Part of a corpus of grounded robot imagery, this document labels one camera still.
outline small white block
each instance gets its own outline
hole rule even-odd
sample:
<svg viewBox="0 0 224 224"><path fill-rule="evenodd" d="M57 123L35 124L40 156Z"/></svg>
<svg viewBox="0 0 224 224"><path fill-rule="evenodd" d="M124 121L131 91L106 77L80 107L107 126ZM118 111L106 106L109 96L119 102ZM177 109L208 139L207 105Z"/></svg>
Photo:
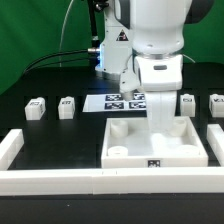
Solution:
<svg viewBox="0 0 224 224"><path fill-rule="evenodd" d="M58 106L59 119L73 119L75 112L75 100L73 97L61 98Z"/></svg>
<svg viewBox="0 0 224 224"><path fill-rule="evenodd" d="M180 96L181 116L195 117L195 108L194 95L184 94Z"/></svg>
<svg viewBox="0 0 224 224"><path fill-rule="evenodd" d="M25 107L27 120L40 120L46 111L45 100L42 97L32 99Z"/></svg>
<svg viewBox="0 0 224 224"><path fill-rule="evenodd" d="M210 95L209 109L212 117L224 117L224 95Z"/></svg>

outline black table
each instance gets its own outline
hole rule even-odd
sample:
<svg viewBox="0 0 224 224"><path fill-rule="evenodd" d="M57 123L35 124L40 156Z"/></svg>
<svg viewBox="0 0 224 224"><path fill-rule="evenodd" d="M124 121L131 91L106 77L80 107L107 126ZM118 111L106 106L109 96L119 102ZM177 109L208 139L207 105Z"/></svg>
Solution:
<svg viewBox="0 0 224 224"><path fill-rule="evenodd" d="M209 95L224 94L224 65L186 64L178 94L196 99L194 126L209 155L219 166L206 140L214 119ZM118 83L95 77L90 68L46 68L32 71L0 96L0 140L12 128L23 129L25 145L9 170L99 168L106 119L144 117L145 112L83 113L87 94L118 93ZM59 120L61 97L76 101L73 120ZM24 107L44 97L47 112L41 121L26 121ZM222 223L224 194L131 194L0 197L2 223Z"/></svg>

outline green backdrop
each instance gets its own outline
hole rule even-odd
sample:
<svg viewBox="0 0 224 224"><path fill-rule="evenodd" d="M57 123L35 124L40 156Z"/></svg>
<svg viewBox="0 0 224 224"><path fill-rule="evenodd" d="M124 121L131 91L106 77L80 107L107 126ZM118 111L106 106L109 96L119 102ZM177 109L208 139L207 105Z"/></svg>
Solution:
<svg viewBox="0 0 224 224"><path fill-rule="evenodd" d="M70 0L0 1L0 93L18 80L33 60L58 52ZM97 15L103 40L103 14ZM215 0L200 23L186 25L184 53L197 62L224 63L224 0ZM75 0L67 21L63 50L91 46L86 0Z"/></svg>

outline black label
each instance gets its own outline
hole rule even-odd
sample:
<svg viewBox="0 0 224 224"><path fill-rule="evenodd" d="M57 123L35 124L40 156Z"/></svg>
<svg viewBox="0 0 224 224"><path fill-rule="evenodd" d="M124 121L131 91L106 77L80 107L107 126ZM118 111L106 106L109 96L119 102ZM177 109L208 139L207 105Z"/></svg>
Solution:
<svg viewBox="0 0 224 224"><path fill-rule="evenodd" d="M62 101L62 104L71 104L71 101Z"/></svg>
<svg viewBox="0 0 224 224"><path fill-rule="evenodd" d="M192 99L190 99L190 98L185 98L185 99L183 99L183 101L184 101L184 102L192 102Z"/></svg>
<svg viewBox="0 0 224 224"><path fill-rule="evenodd" d="M124 109L124 103L105 103L105 110Z"/></svg>
<svg viewBox="0 0 224 224"><path fill-rule="evenodd" d="M148 160L148 167L160 167L160 160Z"/></svg>
<svg viewBox="0 0 224 224"><path fill-rule="evenodd" d="M128 41L127 35L125 34L124 30L121 30L117 41Z"/></svg>
<svg viewBox="0 0 224 224"><path fill-rule="evenodd" d="M123 98L120 94L106 95L106 101L121 101Z"/></svg>
<svg viewBox="0 0 224 224"><path fill-rule="evenodd" d="M40 103L39 102L31 102L30 106L38 106Z"/></svg>
<svg viewBox="0 0 224 224"><path fill-rule="evenodd" d="M144 101L142 102L129 102L129 108L130 109L145 109L146 104Z"/></svg>

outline white block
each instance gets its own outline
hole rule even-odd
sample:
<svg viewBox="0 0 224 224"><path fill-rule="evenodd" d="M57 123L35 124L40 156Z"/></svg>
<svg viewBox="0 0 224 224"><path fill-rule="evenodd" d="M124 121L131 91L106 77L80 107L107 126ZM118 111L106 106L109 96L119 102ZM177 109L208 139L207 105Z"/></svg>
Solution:
<svg viewBox="0 0 224 224"><path fill-rule="evenodd" d="M58 113L59 119L73 119L75 112L75 100L73 97L66 97L62 98L59 106L58 106Z"/></svg>
<svg viewBox="0 0 224 224"><path fill-rule="evenodd" d="M40 120L46 111L45 100L42 97L32 99L25 107L27 120Z"/></svg>
<svg viewBox="0 0 224 224"><path fill-rule="evenodd" d="M210 124L207 140L221 166L224 166L224 132L219 124Z"/></svg>
<svg viewBox="0 0 224 224"><path fill-rule="evenodd" d="M24 144L21 129L12 129L0 144L0 170L7 170Z"/></svg>
<svg viewBox="0 0 224 224"><path fill-rule="evenodd" d="M224 95L210 95L209 109L212 117L224 117Z"/></svg>
<svg viewBox="0 0 224 224"><path fill-rule="evenodd" d="M180 96L181 116L195 117L195 108L194 95L184 94Z"/></svg>

